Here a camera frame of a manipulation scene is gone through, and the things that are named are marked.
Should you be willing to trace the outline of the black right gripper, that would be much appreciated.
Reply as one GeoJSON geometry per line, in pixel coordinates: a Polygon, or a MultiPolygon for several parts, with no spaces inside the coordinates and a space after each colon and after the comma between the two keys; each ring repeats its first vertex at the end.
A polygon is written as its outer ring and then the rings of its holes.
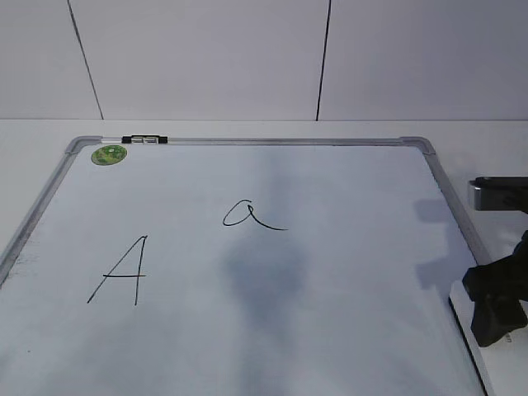
{"type": "Polygon", "coordinates": [[[527,326],[519,300],[527,301],[527,232],[511,255],[469,268],[462,284],[475,302],[471,330],[480,347],[527,326]]]}

